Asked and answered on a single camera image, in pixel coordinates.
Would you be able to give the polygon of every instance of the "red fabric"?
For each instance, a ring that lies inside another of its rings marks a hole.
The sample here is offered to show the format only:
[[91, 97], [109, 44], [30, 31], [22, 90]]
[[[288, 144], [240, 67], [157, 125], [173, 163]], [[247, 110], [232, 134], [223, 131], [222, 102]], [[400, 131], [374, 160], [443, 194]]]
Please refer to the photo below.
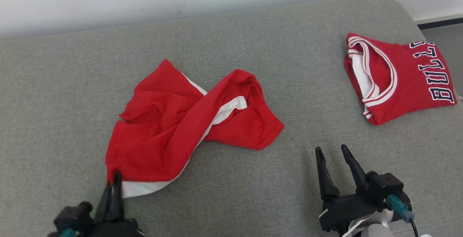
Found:
[[219, 108], [243, 96], [234, 110], [212, 126], [204, 140], [262, 150], [283, 124], [266, 105], [256, 77], [235, 70], [205, 96], [165, 59], [134, 89], [132, 100], [114, 126], [106, 153], [108, 179], [116, 170], [123, 181], [171, 181], [178, 176]]
[[[372, 81], [379, 88], [379, 93], [391, 91], [390, 97], [374, 98], [372, 93], [366, 97], [362, 96], [352, 69], [352, 59], [349, 57], [352, 54], [365, 56], [366, 52], [360, 44], [349, 45], [349, 41], [352, 43], [362, 40], [365, 41], [369, 54], [369, 62], [364, 62], [371, 71]], [[346, 42], [349, 53], [345, 57], [345, 69], [357, 95], [368, 108], [368, 112], [364, 114], [367, 117], [372, 114], [369, 121], [374, 125], [384, 124], [408, 112], [457, 103], [449, 70], [435, 44], [425, 42], [406, 45], [389, 44], [358, 34], [348, 34]], [[384, 56], [392, 63], [396, 75], [391, 77], [391, 68]], [[430, 75], [436, 72], [439, 76]], [[394, 80], [397, 82], [396, 87], [388, 89]]]

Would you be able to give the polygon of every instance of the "teal connector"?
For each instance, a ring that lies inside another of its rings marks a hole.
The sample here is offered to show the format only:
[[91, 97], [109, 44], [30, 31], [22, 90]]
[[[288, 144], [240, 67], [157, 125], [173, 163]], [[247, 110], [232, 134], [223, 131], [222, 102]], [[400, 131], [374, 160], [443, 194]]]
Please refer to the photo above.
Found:
[[408, 210], [408, 206], [394, 194], [387, 197], [387, 206], [398, 213], [407, 224], [410, 223], [410, 219], [415, 220], [415, 215]]
[[74, 234], [74, 231], [71, 228], [68, 228], [64, 230], [59, 237], [76, 237], [76, 234]]

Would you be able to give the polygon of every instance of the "jersey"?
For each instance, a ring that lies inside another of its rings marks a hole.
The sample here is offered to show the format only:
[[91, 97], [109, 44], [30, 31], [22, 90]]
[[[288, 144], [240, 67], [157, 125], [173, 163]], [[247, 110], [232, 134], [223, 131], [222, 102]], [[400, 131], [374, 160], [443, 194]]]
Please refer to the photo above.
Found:
[[109, 180], [121, 172], [125, 198], [174, 181], [203, 140], [262, 150], [284, 127], [254, 75], [235, 70], [206, 92], [167, 59], [135, 87], [120, 117], [106, 166]]
[[346, 42], [345, 69], [374, 125], [457, 103], [447, 64], [434, 43], [389, 44], [358, 34], [348, 34]]

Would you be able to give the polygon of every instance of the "black cable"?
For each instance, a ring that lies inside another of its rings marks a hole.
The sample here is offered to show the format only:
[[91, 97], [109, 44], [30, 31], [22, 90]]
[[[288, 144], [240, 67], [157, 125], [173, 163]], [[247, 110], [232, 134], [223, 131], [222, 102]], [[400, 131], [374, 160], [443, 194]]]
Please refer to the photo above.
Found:
[[412, 224], [413, 232], [415, 233], [415, 237], [418, 237], [418, 230], [416, 230], [415, 222], [411, 218], [410, 218], [409, 222]]

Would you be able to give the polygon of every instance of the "gray fabric surface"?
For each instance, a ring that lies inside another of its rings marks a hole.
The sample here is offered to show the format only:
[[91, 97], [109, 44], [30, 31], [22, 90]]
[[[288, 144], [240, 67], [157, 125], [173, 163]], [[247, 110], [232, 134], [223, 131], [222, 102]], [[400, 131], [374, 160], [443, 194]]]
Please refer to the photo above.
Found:
[[343, 68], [348, 32], [423, 40], [392, 0], [334, 0], [0, 42], [0, 235], [46, 236], [63, 206], [98, 203], [117, 115], [164, 58], [206, 90], [255, 74], [286, 128], [261, 152], [201, 143], [175, 182], [128, 199], [147, 236], [335, 236], [318, 222], [314, 149], [349, 194], [342, 143], [405, 183], [420, 234], [461, 235], [463, 105], [371, 125]]

